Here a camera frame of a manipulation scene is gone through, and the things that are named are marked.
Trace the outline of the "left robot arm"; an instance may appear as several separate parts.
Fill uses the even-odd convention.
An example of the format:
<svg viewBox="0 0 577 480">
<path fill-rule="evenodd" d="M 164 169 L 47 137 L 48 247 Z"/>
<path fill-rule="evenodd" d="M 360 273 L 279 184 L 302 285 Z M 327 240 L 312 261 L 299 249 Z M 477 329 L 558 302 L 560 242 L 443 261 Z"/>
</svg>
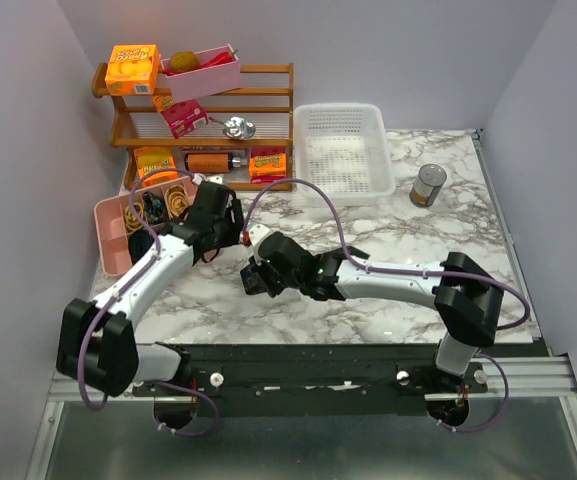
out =
<svg viewBox="0 0 577 480">
<path fill-rule="evenodd" d="M 162 292 L 208 253 L 238 244 L 241 202 L 229 187 L 205 181 L 185 217 L 149 229 L 154 242 L 114 285 L 91 301 L 72 300 L 64 309 L 56 356 L 59 373 L 116 397 L 136 381 L 155 381 L 169 395 L 190 380 L 180 347 L 140 343 L 136 327 Z"/>
</svg>

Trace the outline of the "dark green nature-print tie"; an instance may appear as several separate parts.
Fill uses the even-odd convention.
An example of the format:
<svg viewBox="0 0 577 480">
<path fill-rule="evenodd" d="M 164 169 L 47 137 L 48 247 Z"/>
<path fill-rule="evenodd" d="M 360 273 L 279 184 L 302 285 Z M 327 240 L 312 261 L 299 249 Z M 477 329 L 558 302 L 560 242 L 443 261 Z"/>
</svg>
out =
<svg viewBox="0 0 577 480">
<path fill-rule="evenodd" d="M 240 277 L 246 295 L 253 296 L 267 293 L 262 277 L 252 266 L 243 268 L 240 271 Z"/>
</svg>

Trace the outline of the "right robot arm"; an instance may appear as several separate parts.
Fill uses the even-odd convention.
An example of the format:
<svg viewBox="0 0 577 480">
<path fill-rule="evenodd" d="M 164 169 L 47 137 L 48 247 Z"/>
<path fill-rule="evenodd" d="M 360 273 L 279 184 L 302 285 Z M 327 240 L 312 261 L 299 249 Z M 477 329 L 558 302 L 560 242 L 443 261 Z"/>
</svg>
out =
<svg viewBox="0 0 577 480">
<path fill-rule="evenodd" d="M 243 245 L 250 254 L 240 271 L 248 295 L 276 297 L 294 289 L 316 301 L 369 298 L 436 311 L 447 333 L 427 371 L 439 391 L 461 384 L 475 354 L 494 344 L 504 292 L 465 254 L 451 252 L 442 262 L 414 267 L 372 263 L 354 247 L 312 254 L 261 225 L 243 234 Z"/>
</svg>

